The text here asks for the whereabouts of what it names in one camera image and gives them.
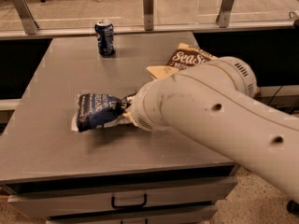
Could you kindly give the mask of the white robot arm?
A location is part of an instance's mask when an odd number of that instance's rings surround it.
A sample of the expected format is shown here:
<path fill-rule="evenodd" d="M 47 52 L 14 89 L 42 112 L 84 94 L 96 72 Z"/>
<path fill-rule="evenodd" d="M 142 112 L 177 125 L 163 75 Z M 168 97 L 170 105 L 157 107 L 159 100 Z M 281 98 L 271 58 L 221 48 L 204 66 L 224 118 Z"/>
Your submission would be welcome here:
<path fill-rule="evenodd" d="M 128 117 L 147 131 L 173 128 L 237 162 L 299 202 L 299 118 L 254 99 L 250 67 L 222 57 L 144 85 Z"/>

